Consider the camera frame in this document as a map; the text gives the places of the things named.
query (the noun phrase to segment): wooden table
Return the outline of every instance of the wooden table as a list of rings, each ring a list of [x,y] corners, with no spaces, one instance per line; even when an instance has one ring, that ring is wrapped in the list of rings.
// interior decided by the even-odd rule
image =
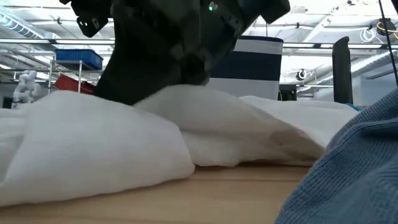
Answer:
[[[273,223],[308,168],[197,169],[188,180],[118,194],[0,208],[0,223]]]

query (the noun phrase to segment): white cloth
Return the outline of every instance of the white cloth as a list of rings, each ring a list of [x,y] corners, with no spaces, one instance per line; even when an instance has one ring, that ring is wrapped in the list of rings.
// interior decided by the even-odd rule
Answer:
[[[180,128],[193,163],[235,166],[265,160],[308,165],[358,112],[339,103],[236,98],[203,86],[173,86],[136,108]]]
[[[155,185],[188,177],[193,164],[313,162],[356,112],[300,104],[173,86],[135,108],[56,91],[0,110],[0,206]]]
[[[94,96],[57,91],[1,110],[0,124],[0,205],[119,192],[194,170],[175,124]]]

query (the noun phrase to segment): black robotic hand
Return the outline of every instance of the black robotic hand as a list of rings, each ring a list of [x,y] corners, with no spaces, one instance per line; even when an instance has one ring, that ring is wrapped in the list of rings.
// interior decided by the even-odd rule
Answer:
[[[72,0],[72,8],[88,37],[114,19],[115,49],[95,95],[127,105],[169,85],[206,83],[258,16],[271,23],[290,11],[288,0]]]

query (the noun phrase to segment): blue towel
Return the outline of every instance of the blue towel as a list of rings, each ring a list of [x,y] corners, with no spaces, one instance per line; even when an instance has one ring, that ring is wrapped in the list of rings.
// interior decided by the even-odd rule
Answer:
[[[358,108],[358,107],[354,106],[354,104],[345,103],[345,105],[352,107],[352,109],[354,109],[354,110],[356,110],[356,111],[361,111],[361,108]]]
[[[275,223],[398,223],[398,90],[340,130]]]

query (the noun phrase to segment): blue storage bin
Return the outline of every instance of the blue storage bin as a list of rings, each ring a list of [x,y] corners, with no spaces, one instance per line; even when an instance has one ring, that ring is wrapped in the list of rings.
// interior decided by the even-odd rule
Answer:
[[[58,64],[70,70],[78,70],[80,60],[88,65],[83,65],[83,70],[102,70],[103,58],[91,49],[57,49],[55,56]]]

